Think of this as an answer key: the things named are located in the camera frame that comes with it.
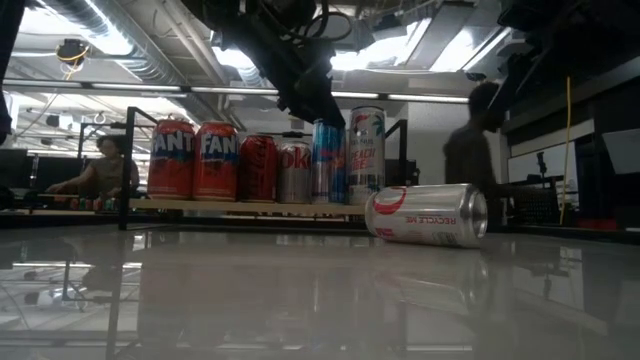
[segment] soda can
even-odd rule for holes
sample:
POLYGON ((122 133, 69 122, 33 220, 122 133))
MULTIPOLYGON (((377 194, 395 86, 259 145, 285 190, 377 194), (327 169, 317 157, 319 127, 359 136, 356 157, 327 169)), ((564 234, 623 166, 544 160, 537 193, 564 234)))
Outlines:
POLYGON ((240 145, 238 195, 249 202, 273 202, 276 197, 278 149, 271 136, 249 135, 240 145))
POLYGON ((188 199, 193 186, 193 127, 161 120, 153 130, 148 194, 152 199, 188 199))
POLYGON ((230 124, 209 121, 196 135, 193 197, 235 201, 238 184, 238 136, 230 124))
POLYGON ((351 110, 349 126, 349 204, 363 205, 385 186, 385 113, 375 106, 351 110))
POLYGON ((280 147, 278 201, 306 204, 311 199, 311 148, 302 141, 289 141, 280 147))
POLYGON ((347 185, 344 129, 316 120, 312 148, 311 201, 314 204, 344 204, 347 185))
POLYGON ((480 247, 487 230, 484 195, 469 184, 392 186, 371 195, 369 231, 384 240, 480 247))
POLYGON ((100 198, 93 200, 93 211, 102 211, 102 200, 100 198))

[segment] computer monitor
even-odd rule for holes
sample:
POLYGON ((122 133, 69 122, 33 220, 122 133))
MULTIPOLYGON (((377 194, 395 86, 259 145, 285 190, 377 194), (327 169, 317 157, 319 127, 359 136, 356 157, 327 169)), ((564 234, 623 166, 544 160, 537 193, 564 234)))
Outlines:
POLYGON ((29 188, 31 169, 26 149, 0 150, 0 186, 29 188))
POLYGON ((72 179, 83 170, 84 159, 44 157, 38 158, 35 188, 46 190, 49 186, 72 179))

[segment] silver can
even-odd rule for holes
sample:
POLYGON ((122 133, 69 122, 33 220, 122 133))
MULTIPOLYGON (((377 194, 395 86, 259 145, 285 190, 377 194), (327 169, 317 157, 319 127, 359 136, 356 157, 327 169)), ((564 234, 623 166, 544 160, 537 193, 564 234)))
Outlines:
POLYGON ((306 204, 311 200, 311 148, 302 141, 282 144, 278 161, 278 201, 306 204))
POLYGON ((349 126, 349 204, 363 205, 385 185, 384 110, 362 106, 351 110, 349 126))
POLYGON ((487 230, 487 203, 468 184, 392 186, 369 198, 365 220, 388 241, 477 248, 487 230))

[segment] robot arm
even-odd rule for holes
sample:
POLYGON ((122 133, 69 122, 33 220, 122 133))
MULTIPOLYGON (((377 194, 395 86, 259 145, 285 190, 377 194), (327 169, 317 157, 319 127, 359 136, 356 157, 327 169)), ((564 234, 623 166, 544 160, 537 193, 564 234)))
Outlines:
POLYGON ((264 0, 182 0, 205 25, 222 36, 223 49, 235 45, 255 64, 263 77, 278 89, 277 106, 307 122, 325 119, 337 127, 345 122, 331 95, 330 59, 335 55, 331 39, 321 38, 326 27, 323 14, 313 18, 313 0, 294 0, 276 8, 264 0), (307 36, 312 25, 318 30, 307 36))

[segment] red coca-cola can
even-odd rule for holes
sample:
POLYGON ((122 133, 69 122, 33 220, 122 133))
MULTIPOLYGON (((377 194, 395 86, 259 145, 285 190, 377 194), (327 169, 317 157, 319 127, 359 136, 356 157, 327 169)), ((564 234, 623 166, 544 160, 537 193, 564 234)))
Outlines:
POLYGON ((193 127, 161 120, 153 131, 148 194, 152 199, 188 199, 193 186, 193 127))
POLYGON ((271 136, 249 135, 240 146, 240 200, 273 202, 276 195, 278 149, 271 136))
POLYGON ((238 137, 223 122, 205 122, 196 135, 193 197, 235 201, 238 184, 238 137))

